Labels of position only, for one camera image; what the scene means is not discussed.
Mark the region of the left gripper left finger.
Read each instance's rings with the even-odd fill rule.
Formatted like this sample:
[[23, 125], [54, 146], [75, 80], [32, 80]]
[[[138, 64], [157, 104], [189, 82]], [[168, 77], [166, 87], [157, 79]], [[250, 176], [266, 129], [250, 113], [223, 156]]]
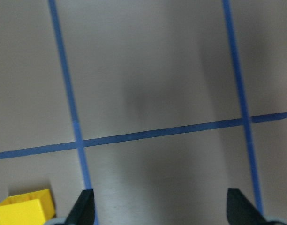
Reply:
[[65, 220], [66, 225], [93, 225], [95, 203], [93, 189], [83, 190]]

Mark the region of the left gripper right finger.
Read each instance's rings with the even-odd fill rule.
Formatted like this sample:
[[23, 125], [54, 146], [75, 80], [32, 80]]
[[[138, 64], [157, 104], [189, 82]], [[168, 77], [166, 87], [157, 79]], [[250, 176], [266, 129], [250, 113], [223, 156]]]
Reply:
[[267, 222], [237, 188], [227, 191], [227, 221], [230, 225], [260, 225]]

